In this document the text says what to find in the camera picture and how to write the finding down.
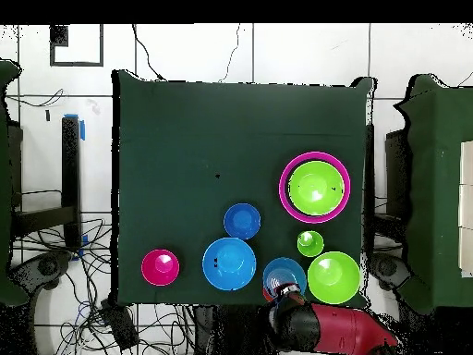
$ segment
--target small green bowl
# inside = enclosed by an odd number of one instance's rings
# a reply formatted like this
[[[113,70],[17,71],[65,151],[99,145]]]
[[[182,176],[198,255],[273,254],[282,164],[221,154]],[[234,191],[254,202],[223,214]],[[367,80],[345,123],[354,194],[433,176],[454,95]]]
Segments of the small green bowl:
[[[322,302],[338,305],[357,294],[361,273],[357,262],[340,251],[328,251],[314,259],[307,272],[309,290]]]
[[[303,231],[297,236],[297,249],[303,256],[315,257],[323,250],[323,237],[317,231]]]
[[[339,171],[323,161],[309,161],[294,170],[289,179],[289,199],[307,215],[333,211],[344,197],[344,181]]]

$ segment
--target pink bowl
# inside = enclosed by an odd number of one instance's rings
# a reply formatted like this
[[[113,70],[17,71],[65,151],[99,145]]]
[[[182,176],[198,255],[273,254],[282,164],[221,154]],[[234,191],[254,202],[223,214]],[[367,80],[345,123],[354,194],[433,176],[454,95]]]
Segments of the pink bowl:
[[[336,206],[336,208],[328,214],[318,215],[318,216],[310,216],[305,215],[296,210],[292,204],[287,199],[287,195],[285,192],[287,178],[289,174],[292,172],[296,166],[303,164],[307,161],[323,161],[327,162],[334,166],[344,181],[345,193],[344,197],[340,201],[340,204]],[[327,222],[331,219],[334,219],[337,215],[339,215],[342,210],[345,208],[346,203],[348,202],[348,198],[350,197],[350,177],[348,172],[346,171],[344,165],[336,159],[334,156],[330,155],[329,153],[320,153],[320,152],[311,152],[311,153],[303,153],[296,158],[294,158],[291,162],[287,164],[281,178],[279,180],[279,198],[281,199],[281,203],[283,204],[286,211],[288,211],[291,216],[295,217],[297,220],[304,222],[304,223],[323,223]]]
[[[150,251],[141,263],[141,273],[152,285],[170,285],[179,274],[179,260],[165,249]]]

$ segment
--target small blue bowl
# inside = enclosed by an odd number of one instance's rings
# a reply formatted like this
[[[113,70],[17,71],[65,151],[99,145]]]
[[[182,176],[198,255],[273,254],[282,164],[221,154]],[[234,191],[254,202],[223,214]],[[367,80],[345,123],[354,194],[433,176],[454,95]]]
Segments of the small blue bowl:
[[[224,227],[230,237],[250,239],[261,226],[258,210],[251,204],[240,202],[232,205],[225,214]]]
[[[288,259],[287,257],[279,257],[272,260],[262,273],[262,284],[266,288],[271,297],[275,298],[275,289],[286,283],[297,283],[300,293],[304,295],[307,288],[306,273],[298,262]]]
[[[241,239],[217,239],[203,254],[202,270],[214,287],[238,290],[255,275],[255,253]]]

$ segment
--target floor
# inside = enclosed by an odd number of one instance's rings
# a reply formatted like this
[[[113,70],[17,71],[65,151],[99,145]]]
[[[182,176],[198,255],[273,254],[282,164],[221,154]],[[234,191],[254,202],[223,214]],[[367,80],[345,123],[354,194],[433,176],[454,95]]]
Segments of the floor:
[[[69,26],[68,47],[56,47],[55,60],[98,62],[99,32],[99,25]],[[450,86],[473,83],[473,78],[468,79],[473,71],[473,42],[468,25],[138,25],[136,33],[149,52],[150,64],[167,80],[349,85],[361,76],[376,78],[373,122],[376,194],[381,198],[386,195],[385,135],[405,125],[393,105],[403,99],[410,77],[433,73]],[[123,68],[147,80],[156,77],[145,50],[135,40],[132,25],[104,25],[102,67],[50,67],[49,55],[48,26],[0,26],[0,57],[18,61],[23,69],[18,81],[11,83],[6,91],[9,115],[20,121],[24,130],[23,191],[61,190],[60,122],[64,114],[79,115],[86,128],[85,140],[80,145],[84,231],[90,231],[90,239],[101,230],[99,235],[103,236],[98,241],[101,245],[94,246],[103,249],[95,253],[108,260],[110,233],[104,235],[107,226],[98,224],[101,220],[105,225],[110,224],[111,220],[111,71]],[[56,92],[61,89],[63,96],[55,102]],[[32,105],[47,100],[50,100],[47,106]],[[23,211],[55,207],[59,203],[58,192],[24,195]],[[15,244],[13,263],[21,263],[40,252],[36,251],[39,248],[34,240],[29,240]],[[378,241],[380,245],[385,244],[383,239]],[[86,251],[84,258],[98,268],[93,270],[93,279],[99,299],[104,299],[110,287],[108,264],[99,267],[100,260],[91,251]],[[86,300],[86,278],[81,263],[70,262],[68,272],[77,296]],[[394,295],[380,290],[371,276],[363,290],[375,312],[398,318]],[[177,319],[174,308],[134,305],[130,310],[141,339],[169,341],[173,321]],[[71,354],[61,336],[67,340],[71,324],[64,323],[73,324],[81,317],[80,311],[68,278],[63,277],[56,289],[42,291],[35,314],[41,355],[55,355],[57,351]],[[163,326],[154,324],[157,316],[165,316]],[[175,328],[174,339],[181,338],[179,333]],[[177,349],[178,355],[185,355],[185,347]],[[108,351],[109,355],[163,355],[143,344],[130,352]],[[83,350],[81,355],[104,355],[104,352]]]

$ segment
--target green panel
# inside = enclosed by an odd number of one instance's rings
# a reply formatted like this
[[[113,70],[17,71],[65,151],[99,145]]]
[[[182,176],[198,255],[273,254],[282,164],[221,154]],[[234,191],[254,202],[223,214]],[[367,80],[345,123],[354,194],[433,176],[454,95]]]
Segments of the green panel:
[[[473,140],[473,91],[442,88],[427,75],[414,87],[418,95],[402,109],[411,121],[413,214],[406,235],[417,277],[400,293],[421,313],[473,306],[473,279],[462,278],[458,267],[460,143]]]
[[[120,80],[120,302],[263,304],[262,271],[276,257],[307,270],[297,234],[316,229],[326,251],[359,261],[366,98],[356,88]],[[292,218],[278,196],[285,165],[308,151],[339,158],[352,181],[345,210],[321,225]],[[248,243],[257,256],[251,282],[234,292],[211,286],[201,270],[206,248],[225,237],[224,213],[250,202],[261,229]],[[166,248],[180,261],[165,288],[141,276],[143,256]],[[308,298],[314,300],[310,293]],[[364,307],[358,294],[347,304]]]
[[[26,292],[15,286],[6,276],[10,265],[10,227],[12,214],[12,182],[8,152],[6,86],[19,75],[11,61],[0,60],[0,302],[17,306],[28,301]]]

